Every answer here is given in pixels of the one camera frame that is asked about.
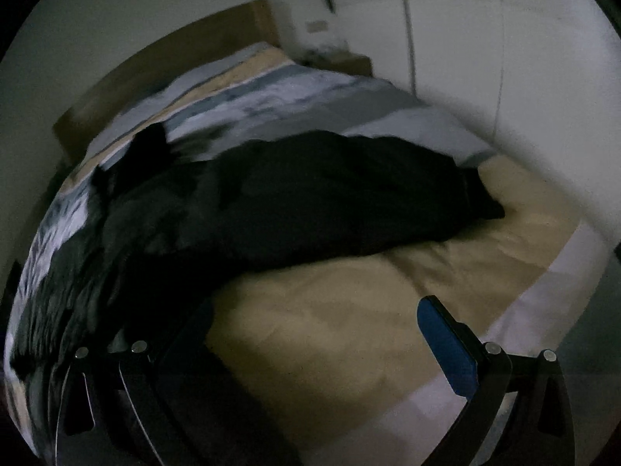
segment wooden headboard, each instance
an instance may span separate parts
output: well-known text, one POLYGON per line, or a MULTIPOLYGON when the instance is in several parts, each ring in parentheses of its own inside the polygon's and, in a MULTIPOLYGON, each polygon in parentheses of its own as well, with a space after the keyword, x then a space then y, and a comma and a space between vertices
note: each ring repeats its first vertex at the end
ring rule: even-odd
POLYGON ((184 26, 137 52, 90 88, 54 124, 72 163, 127 105, 192 68, 256 42, 278 47, 268 0, 237 5, 184 26))

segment black metal frame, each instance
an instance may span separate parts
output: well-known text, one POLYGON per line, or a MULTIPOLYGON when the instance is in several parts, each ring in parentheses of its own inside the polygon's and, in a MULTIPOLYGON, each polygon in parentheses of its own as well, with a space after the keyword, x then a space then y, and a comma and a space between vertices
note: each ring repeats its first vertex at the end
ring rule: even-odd
MULTIPOLYGON (((496 344, 481 344, 470 329, 456 322, 434 296, 421 300, 431 305, 442 325, 464 347, 459 355, 469 357, 477 368, 477 390, 469 397, 446 436, 424 462, 424 466, 470 465, 494 422, 507 393, 517 392, 509 421, 492 455, 489 466, 572 466, 574 434, 563 373, 549 350, 536 358, 505 353, 496 344)), ((132 350, 97 356, 82 350, 70 366, 63 385, 56 439, 57 466, 147 466, 147 463, 117 448, 104 418, 100 390, 117 376, 140 424, 157 464, 199 466, 205 464, 187 441, 154 389, 157 373, 185 373, 203 347, 205 324, 212 317, 206 300, 186 323, 173 327, 159 345, 147 348, 137 342, 132 350), (72 394, 86 388, 92 425, 81 433, 69 433, 66 420, 72 394)), ((442 362, 447 378, 446 356, 438 356, 430 336, 422 328, 434 355, 442 362)))

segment mattress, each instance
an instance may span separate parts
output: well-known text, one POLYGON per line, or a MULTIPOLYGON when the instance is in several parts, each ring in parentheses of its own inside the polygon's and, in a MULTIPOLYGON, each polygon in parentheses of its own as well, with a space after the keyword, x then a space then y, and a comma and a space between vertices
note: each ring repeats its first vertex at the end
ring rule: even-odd
MULTIPOLYGON (((460 166, 478 166, 505 208, 505 219, 447 242, 244 275, 216 295, 207 345, 309 465, 420 464, 448 430, 464 400, 452 393, 418 330, 420 298, 435 294, 481 339, 536 355, 561 345, 579 322, 610 256, 562 194, 450 114, 388 82, 305 68, 259 44, 184 74, 119 114, 91 142, 30 249, 5 360, 52 254, 84 224, 91 171, 116 162, 153 122, 164 124, 182 160, 209 160, 250 139, 316 129, 398 136, 460 166)), ((12 417, 29 440, 23 388, 7 362, 5 376, 12 417)), ((582 429, 576 425, 576 433, 582 429)), ((583 438, 579 448, 589 442, 583 438)))

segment beige bed sheet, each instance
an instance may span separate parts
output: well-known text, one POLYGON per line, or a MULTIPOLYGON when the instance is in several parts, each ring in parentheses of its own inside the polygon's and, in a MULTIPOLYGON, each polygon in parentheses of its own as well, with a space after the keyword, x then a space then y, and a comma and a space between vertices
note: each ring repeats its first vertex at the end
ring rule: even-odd
POLYGON ((546 182, 504 156, 479 172, 505 219, 421 243, 245 275, 215 297, 207 345, 301 449, 376 417, 437 366, 416 321, 435 294, 481 335, 557 257, 579 222, 546 182))

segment wall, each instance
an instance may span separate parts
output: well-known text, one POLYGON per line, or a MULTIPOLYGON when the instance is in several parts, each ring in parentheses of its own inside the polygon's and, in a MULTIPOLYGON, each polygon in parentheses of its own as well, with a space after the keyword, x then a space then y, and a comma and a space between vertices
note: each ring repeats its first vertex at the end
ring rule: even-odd
POLYGON ((369 56, 373 74, 412 90, 403 0, 334 0, 338 30, 349 49, 369 56))
POLYGON ((407 80, 409 17, 417 95, 621 238, 621 40, 594 0, 402 0, 409 16, 398 0, 336 1, 352 48, 396 85, 407 80))
MULTIPOLYGON (((54 121, 113 67, 210 13, 249 0, 41 0, 0 63, 0 285, 18 234, 62 152, 54 121)), ((283 43, 332 40, 306 21, 331 19, 322 0, 275 0, 283 43)))

